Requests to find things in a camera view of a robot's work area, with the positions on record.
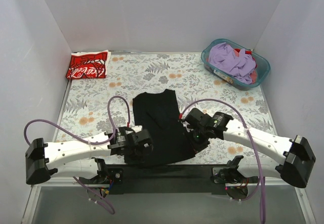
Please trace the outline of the black t-shirt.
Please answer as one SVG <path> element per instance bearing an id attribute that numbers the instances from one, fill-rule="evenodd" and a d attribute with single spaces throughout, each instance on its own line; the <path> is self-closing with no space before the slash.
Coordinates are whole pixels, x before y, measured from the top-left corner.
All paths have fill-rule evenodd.
<path id="1" fill-rule="evenodd" d="M 174 90 L 162 93 L 141 93 L 133 98 L 136 125 L 148 130 L 153 150 L 142 159 L 125 156 L 129 165 L 153 167 L 185 161 L 195 156 L 193 146 L 186 137 L 187 130 L 179 119 L 179 108 Z"/>

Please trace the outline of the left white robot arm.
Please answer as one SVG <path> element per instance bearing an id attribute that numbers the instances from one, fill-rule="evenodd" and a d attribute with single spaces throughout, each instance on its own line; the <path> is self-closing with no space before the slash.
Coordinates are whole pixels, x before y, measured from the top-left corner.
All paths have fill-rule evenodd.
<path id="1" fill-rule="evenodd" d="M 107 166 L 106 157 L 129 156 L 140 162 L 152 150 L 149 131 L 141 126 L 119 127 L 114 133 L 67 142 L 35 139 L 25 153 L 26 183 L 38 185 L 54 177 L 80 177 L 90 184 L 109 184 L 120 172 Z"/>

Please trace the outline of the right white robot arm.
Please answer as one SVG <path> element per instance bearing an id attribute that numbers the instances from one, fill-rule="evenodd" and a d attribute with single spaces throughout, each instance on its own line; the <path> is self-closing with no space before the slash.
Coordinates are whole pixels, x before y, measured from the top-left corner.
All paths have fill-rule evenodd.
<path id="1" fill-rule="evenodd" d="M 213 168 L 214 182 L 238 184 L 262 173 L 264 177 L 280 178 L 293 187 L 307 186 L 316 157 L 305 137 L 291 139 L 255 128 L 246 130 L 228 114 L 216 112 L 210 116 L 197 108 L 182 116 L 181 121 L 189 129 L 189 140 L 197 152 L 204 150 L 211 139 L 219 139 L 256 149 L 266 156 L 260 161 L 235 156 L 224 167 Z"/>

